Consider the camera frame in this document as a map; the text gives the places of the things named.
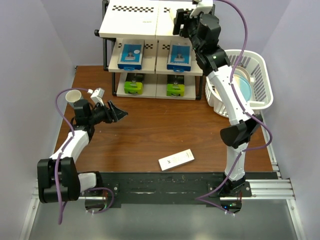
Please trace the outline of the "white Harry's razor box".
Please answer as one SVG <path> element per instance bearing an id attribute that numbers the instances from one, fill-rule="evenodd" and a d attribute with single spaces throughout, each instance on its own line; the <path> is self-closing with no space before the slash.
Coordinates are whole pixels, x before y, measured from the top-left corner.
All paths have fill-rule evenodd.
<path id="1" fill-rule="evenodd" d="M 169 10 L 169 14 L 170 14 L 170 19 L 172 20 L 173 23 L 175 23 L 177 10 L 175 8 L 171 7 Z"/>

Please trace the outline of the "blue razor package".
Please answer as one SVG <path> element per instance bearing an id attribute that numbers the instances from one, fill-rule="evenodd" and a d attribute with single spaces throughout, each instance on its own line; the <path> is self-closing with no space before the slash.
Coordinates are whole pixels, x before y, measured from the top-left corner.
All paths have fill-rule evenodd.
<path id="1" fill-rule="evenodd" d="M 190 72 L 192 68 L 192 47 L 187 42 L 171 41 L 166 69 L 174 72 Z"/>

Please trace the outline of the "black green razor box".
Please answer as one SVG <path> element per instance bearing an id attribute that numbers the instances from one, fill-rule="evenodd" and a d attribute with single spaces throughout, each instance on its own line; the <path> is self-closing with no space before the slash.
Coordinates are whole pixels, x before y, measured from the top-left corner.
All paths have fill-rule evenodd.
<path id="1" fill-rule="evenodd" d="M 142 73 L 128 73 L 124 82 L 124 92 L 132 95 L 142 95 L 145 75 Z"/>

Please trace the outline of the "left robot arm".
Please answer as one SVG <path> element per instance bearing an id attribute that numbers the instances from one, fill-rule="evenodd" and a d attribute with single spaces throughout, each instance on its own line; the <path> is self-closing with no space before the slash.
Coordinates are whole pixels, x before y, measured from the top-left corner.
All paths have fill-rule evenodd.
<path id="1" fill-rule="evenodd" d="M 98 171 L 78 172 L 76 161 L 92 140 L 95 125 L 116 123 L 128 115 L 110 100 L 107 105 L 99 102 L 92 105 L 88 100 L 80 99 L 73 106 L 74 118 L 70 121 L 67 139 L 53 155 L 37 163 L 38 195 L 42 203 L 76 201 L 85 191 L 92 196 L 103 192 L 101 174 Z"/>

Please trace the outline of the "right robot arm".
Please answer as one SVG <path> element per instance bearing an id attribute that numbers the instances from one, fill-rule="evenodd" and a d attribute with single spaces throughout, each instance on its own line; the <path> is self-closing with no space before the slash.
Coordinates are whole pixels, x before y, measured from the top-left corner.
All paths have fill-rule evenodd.
<path id="1" fill-rule="evenodd" d="M 201 11 L 197 16 L 193 14 L 190 10 L 178 9 L 172 33 L 190 40 L 198 66 L 213 83 L 226 108 L 230 125 L 220 130 L 220 137 L 227 146 L 227 161 L 224 180 L 217 189 L 233 197 L 246 181 L 245 152 L 251 136 L 262 123 L 262 117 L 255 115 L 239 85 L 232 79 L 234 66 L 218 44 L 219 19 L 211 11 Z"/>

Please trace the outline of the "black green razor package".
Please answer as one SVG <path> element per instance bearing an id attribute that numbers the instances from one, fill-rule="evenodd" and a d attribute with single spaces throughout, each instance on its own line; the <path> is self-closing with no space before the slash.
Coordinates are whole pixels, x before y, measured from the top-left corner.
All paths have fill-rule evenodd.
<path id="1" fill-rule="evenodd" d="M 166 95 L 171 97 L 183 97 L 185 95 L 185 78 L 183 75 L 167 76 Z"/>

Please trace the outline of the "blue booklet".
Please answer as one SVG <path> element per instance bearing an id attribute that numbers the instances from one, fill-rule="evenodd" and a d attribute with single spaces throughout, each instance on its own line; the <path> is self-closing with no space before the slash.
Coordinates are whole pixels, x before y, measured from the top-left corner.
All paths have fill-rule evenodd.
<path id="1" fill-rule="evenodd" d="M 141 70 L 145 41 L 124 39 L 121 44 L 117 66 L 126 71 Z"/>

